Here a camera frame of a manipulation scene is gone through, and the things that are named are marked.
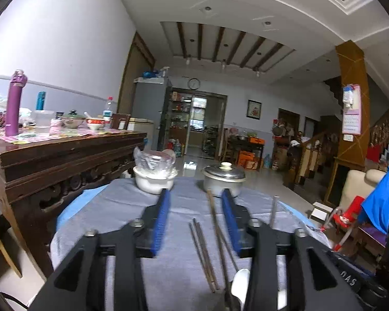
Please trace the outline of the white chest freezer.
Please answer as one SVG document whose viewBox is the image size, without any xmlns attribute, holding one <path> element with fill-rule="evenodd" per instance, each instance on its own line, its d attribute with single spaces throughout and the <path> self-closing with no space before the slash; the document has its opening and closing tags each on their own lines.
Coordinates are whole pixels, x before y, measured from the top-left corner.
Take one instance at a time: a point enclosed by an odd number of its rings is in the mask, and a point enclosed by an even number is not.
<svg viewBox="0 0 389 311">
<path fill-rule="evenodd" d="M 146 133 L 147 139 L 152 140 L 154 133 L 154 122 L 149 119 L 131 117 L 128 122 L 127 130 Z"/>
</svg>

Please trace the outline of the white bowl with plastic bag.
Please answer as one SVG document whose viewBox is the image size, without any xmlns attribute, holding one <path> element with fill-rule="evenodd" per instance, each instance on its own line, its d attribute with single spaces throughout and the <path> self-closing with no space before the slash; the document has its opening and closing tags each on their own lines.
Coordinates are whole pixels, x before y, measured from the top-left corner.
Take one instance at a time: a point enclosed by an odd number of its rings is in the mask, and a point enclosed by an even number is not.
<svg viewBox="0 0 389 311">
<path fill-rule="evenodd" d="M 135 159 L 135 183 L 137 187 L 148 194 L 160 194 L 163 189 L 171 189 L 178 175 L 175 168 L 176 154 L 173 150 L 163 151 L 141 150 L 133 151 Z"/>
</svg>

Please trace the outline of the teal thermos bottle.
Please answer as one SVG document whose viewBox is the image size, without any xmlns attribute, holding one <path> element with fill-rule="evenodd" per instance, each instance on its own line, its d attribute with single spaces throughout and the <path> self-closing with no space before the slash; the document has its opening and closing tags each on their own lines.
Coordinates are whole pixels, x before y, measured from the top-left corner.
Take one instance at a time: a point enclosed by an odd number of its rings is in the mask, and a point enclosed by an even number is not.
<svg viewBox="0 0 389 311">
<path fill-rule="evenodd" d="M 46 92 L 44 92 L 44 91 L 41 91 L 41 92 L 38 93 L 37 101 L 36 101 L 36 110 L 37 111 L 44 110 L 45 96 L 46 96 Z"/>
</svg>

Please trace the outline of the white plastic spoon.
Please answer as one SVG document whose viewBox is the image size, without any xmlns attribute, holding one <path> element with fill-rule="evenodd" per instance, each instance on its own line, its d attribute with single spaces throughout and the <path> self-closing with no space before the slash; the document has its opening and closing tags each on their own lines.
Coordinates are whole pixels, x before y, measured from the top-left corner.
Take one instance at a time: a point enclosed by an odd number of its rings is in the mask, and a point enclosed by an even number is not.
<svg viewBox="0 0 389 311">
<path fill-rule="evenodd" d="M 240 311 L 244 310 L 249 287 L 249 276 L 250 271 L 244 268 L 238 270 L 232 280 L 230 293 L 235 298 Z"/>
<path fill-rule="evenodd" d="M 287 290 L 278 291 L 277 294 L 277 309 L 281 310 L 287 306 Z"/>
</svg>

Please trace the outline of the dark dining table background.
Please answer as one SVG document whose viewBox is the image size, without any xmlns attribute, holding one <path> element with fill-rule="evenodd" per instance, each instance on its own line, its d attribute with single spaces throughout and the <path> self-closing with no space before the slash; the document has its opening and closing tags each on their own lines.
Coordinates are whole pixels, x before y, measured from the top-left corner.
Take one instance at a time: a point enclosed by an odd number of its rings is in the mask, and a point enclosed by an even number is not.
<svg viewBox="0 0 389 311">
<path fill-rule="evenodd" d="M 235 151 L 235 162 L 246 170 L 259 171 L 263 161 L 265 140 L 257 137 L 232 136 L 228 140 Z"/>
</svg>

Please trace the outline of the round wall clock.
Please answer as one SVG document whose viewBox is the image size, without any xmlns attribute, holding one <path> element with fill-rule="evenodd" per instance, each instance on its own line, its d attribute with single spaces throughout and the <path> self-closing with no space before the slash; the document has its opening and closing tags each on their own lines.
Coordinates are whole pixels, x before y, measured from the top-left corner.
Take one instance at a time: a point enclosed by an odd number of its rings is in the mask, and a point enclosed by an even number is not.
<svg viewBox="0 0 389 311">
<path fill-rule="evenodd" d="M 197 78 L 191 78 L 187 81 L 187 86 L 190 90 L 197 90 L 200 88 L 200 81 Z"/>
</svg>

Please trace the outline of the grey tablecloth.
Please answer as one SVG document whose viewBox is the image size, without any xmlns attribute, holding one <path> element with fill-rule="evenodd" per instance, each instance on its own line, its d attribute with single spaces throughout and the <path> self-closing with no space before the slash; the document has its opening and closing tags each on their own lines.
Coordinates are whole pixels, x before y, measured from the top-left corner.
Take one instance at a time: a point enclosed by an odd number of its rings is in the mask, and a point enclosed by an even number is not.
<svg viewBox="0 0 389 311">
<path fill-rule="evenodd" d="M 88 230 L 105 233 L 120 229 L 141 216 L 157 196 L 139 190 L 135 180 L 117 179 L 56 231 L 50 258 L 57 267 Z M 202 180 L 177 178 L 171 190 L 171 208 L 159 255 L 142 260 L 150 310 L 223 310 L 222 291 L 211 293 L 191 238 L 188 223 L 202 227 L 218 283 L 223 283 L 209 201 Z"/>
</svg>

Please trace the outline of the red plastic child chair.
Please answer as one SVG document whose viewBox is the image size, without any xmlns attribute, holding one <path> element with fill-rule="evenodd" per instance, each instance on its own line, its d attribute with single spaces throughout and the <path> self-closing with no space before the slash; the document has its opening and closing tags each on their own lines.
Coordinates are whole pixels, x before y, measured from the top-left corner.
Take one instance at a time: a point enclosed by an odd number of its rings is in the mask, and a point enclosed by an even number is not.
<svg viewBox="0 0 389 311">
<path fill-rule="evenodd" d="M 335 245 L 334 251 L 338 252 L 343 247 L 352 231 L 358 227 L 358 216 L 362 210 L 362 203 L 364 201 L 365 199 L 363 197 L 356 196 L 347 210 L 343 211 L 343 208 L 338 206 L 331 212 L 327 220 L 320 228 L 320 230 L 324 232 L 330 222 L 334 222 L 337 230 L 344 229 L 346 231 L 342 239 Z"/>
</svg>

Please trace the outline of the wall calendar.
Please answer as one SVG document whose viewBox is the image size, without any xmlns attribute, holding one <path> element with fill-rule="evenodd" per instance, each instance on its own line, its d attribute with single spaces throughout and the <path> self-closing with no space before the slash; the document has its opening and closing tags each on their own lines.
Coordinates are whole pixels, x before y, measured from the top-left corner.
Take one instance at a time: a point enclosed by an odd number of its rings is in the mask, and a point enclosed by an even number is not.
<svg viewBox="0 0 389 311">
<path fill-rule="evenodd" d="M 361 92 L 358 84 L 348 84 L 343 88 L 342 133 L 359 136 L 361 134 L 362 108 Z"/>
</svg>

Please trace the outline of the framed wall picture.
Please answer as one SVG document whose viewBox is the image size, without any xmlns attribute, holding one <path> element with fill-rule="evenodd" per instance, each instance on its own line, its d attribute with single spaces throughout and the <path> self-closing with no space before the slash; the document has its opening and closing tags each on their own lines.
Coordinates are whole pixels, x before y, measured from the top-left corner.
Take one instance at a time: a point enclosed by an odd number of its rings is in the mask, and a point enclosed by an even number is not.
<svg viewBox="0 0 389 311">
<path fill-rule="evenodd" d="M 260 120 L 262 103 L 255 100 L 248 100 L 247 118 Z"/>
</svg>

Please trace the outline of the white step stool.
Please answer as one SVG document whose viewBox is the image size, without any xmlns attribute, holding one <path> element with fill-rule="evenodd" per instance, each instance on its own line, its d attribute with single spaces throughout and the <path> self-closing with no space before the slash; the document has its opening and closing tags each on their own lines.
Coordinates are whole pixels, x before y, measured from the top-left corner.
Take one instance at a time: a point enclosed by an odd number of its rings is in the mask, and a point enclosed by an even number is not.
<svg viewBox="0 0 389 311">
<path fill-rule="evenodd" d="M 332 212 L 333 208 L 316 201 L 313 203 L 313 210 L 311 211 L 309 218 L 318 221 L 319 223 L 324 223 Z"/>
</svg>

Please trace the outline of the purple thermos bottle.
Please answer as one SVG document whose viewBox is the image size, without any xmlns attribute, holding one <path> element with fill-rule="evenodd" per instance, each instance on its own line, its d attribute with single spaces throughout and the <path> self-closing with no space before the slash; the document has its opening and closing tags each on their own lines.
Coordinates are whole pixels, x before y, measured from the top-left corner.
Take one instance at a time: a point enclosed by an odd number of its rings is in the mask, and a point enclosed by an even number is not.
<svg viewBox="0 0 389 311">
<path fill-rule="evenodd" d="M 17 69 L 10 79 L 8 100 L 5 115 L 5 135 L 16 136 L 19 131 L 19 108 L 23 88 L 26 86 L 28 77 L 24 71 Z"/>
</svg>

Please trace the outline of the grey refrigerator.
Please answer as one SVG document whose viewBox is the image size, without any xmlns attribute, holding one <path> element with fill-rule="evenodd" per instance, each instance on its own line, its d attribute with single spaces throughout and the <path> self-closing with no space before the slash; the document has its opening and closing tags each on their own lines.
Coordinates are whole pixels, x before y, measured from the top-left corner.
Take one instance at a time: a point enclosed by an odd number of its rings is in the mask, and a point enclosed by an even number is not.
<svg viewBox="0 0 389 311">
<path fill-rule="evenodd" d="M 162 150 L 166 135 L 166 120 L 172 84 L 168 77 L 145 79 L 138 77 L 135 83 L 135 96 L 132 117 L 148 119 L 153 122 L 154 131 L 151 142 L 152 150 Z"/>
</svg>

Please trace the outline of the blue jacket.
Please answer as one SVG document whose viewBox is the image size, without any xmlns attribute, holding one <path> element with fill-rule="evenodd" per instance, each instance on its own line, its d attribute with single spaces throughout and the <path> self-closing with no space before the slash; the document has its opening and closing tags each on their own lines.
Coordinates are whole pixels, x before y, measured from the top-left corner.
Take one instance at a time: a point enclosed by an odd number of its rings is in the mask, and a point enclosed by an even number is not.
<svg viewBox="0 0 389 311">
<path fill-rule="evenodd" d="M 369 222 L 383 234 L 389 232 L 389 169 L 361 204 L 358 222 Z"/>
</svg>

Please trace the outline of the clear plastic container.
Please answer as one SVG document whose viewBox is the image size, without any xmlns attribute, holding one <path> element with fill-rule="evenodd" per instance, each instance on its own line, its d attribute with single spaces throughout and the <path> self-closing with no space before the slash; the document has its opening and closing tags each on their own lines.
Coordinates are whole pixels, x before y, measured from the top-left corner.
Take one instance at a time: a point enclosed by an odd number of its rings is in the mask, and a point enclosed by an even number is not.
<svg viewBox="0 0 389 311">
<path fill-rule="evenodd" d="M 35 123 L 36 133 L 49 134 L 52 120 L 55 118 L 55 112 L 49 110 L 35 110 L 32 112 L 32 118 Z"/>
</svg>

